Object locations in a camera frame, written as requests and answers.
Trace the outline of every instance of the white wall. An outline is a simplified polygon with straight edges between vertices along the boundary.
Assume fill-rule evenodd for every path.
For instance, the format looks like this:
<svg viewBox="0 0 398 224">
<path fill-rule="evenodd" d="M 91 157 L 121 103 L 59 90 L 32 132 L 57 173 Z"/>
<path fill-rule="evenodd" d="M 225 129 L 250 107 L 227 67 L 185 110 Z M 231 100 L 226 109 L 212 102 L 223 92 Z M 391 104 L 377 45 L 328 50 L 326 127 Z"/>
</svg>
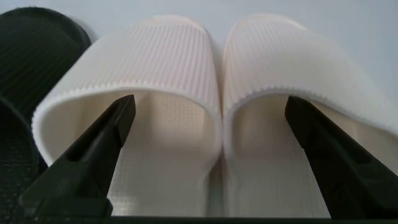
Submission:
<svg viewBox="0 0 398 224">
<path fill-rule="evenodd" d="M 0 12 L 42 6 L 70 16 L 96 40 L 156 14 L 180 14 L 206 27 L 217 71 L 230 28 L 245 15 L 295 19 L 338 42 L 398 105 L 398 1 L 395 0 L 0 0 Z"/>
</svg>

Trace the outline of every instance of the ribbed texture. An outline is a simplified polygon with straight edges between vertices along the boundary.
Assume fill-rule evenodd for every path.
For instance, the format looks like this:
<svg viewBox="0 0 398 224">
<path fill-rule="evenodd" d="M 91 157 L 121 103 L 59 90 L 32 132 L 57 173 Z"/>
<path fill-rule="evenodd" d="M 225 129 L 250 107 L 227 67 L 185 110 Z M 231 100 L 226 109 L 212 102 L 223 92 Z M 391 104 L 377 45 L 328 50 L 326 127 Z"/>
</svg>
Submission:
<svg viewBox="0 0 398 224">
<path fill-rule="evenodd" d="M 0 223 L 16 221 L 19 196 L 44 169 L 30 132 L 33 112 L 89 45 L 83 29 L 55 11 L 0 15 Z"/>
<path fill-rule="evenodd" d="M 294 21 L 254 16 L 237 24 L 226 46 L 224 120 L 256 95 L 307 96 L 398 134 L 396 107 L 338 46 Z"/>
<path fill-rule="evenodd" d="M 358 65 L 335 44 L 281 16 L 249 16 L 235 25 L 223 75 L 231 216 L 329 217 L 307 157 L 284 118 L 287 95 L 398 133 L 396 108 Z M 359 128 L 340 121 L 349 130 Z"/>
<path fill-rule="evenodd" d="M 183 95 L 219 114 L 209 49 L 205 31 L 186 22 L 138 24 L 90 47 L 37 111 L 72 92 L 131 87 Z"/>
</svg>

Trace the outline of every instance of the slide sandal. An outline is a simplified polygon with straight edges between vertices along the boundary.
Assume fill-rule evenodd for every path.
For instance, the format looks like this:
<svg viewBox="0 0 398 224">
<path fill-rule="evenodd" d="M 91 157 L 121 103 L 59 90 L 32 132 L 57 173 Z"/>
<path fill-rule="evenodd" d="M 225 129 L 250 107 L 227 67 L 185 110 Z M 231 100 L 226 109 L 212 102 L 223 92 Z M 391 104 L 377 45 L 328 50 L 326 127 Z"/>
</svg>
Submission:
<svg viewBox="0 0 398 224">
<path fill-rule="evenodd" d="M 228 216 L 330 217 L 286 121 L 289 95 L 398 174 L 397 109 L 336 44 L 282 16 L 249 16 L 231 31 L 223 63 Z"/>
<path fill-rule="evenodd" d="M 204 216 L 222 120 L 208 36 L 180 16 L 155 16 L 95 42 L 37 107 L 36 145 L 53 163 L 115 100 L 136 117 L 108 198 L 113 215 Z"/>
<path fill-rule="evenodd" d="M 36 106 L 90 46 L 68 17 L 36 7 L 0 15 L 0 223 L 14 223 L 18 197 L 46 165 L 30 122 Z"/>
</svg>

